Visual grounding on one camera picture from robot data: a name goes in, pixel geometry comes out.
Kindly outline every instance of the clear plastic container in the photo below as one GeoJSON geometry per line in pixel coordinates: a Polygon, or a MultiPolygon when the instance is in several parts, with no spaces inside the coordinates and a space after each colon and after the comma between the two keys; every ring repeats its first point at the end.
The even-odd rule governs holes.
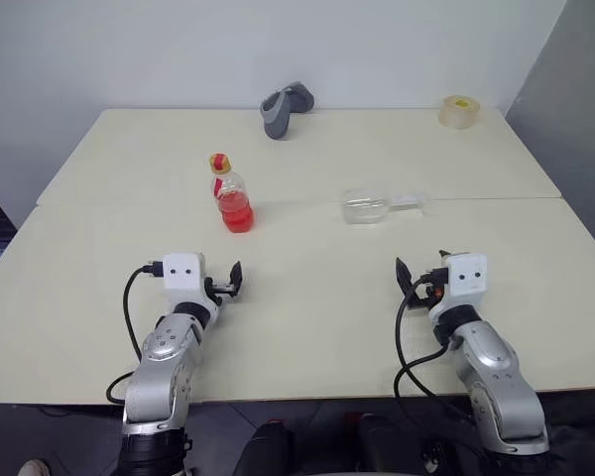
{"type": "Polygon", "coordinates": [[[349,224],[370,224],[382,221],[390,211],[419,208],[425,203],[419,193],[389,193],[371,189],[347,190],[342,196],[342,214],[349,224]]]}
{"type": "Polygon", "coordinates": [[[233,233],[249,231],[254,224],[254,212],[249,204],[245,182],[235,172],[224,154],[213,154],[209,158],[214,177],[211,192],[214,195],[222,221],[233,233]]]}

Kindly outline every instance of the plastic bottle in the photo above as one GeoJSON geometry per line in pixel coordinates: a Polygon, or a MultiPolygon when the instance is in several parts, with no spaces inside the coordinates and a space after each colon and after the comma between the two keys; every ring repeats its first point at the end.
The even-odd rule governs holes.
{"type": "Polygon", "coordinates": [[[222,213],[222,221],[233,233],[249,231],[254,224],[254,211],[249,204],[245,182],[231,172],[231,164],[225,154],[212,154],[209,164],[214,172],[211,192],[222,213]]]}

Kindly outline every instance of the person's shoe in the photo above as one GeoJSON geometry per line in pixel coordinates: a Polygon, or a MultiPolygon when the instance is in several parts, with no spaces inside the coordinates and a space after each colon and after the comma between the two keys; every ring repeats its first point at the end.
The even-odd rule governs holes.
{"type": "Polygon", "coordinates": [[[51,470],[41,459],[31,459],[20,468],[18,476],[51,476],[51,470]]]}

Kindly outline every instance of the white wall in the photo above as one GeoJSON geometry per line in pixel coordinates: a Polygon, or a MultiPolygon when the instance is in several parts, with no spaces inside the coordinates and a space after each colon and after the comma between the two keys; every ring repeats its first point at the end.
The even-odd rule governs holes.
{"type": "Polygon", "coordinates": [[[0,204],[22,223],[102,108],[507,110],[564,0],[0,0],[0,204]]]}

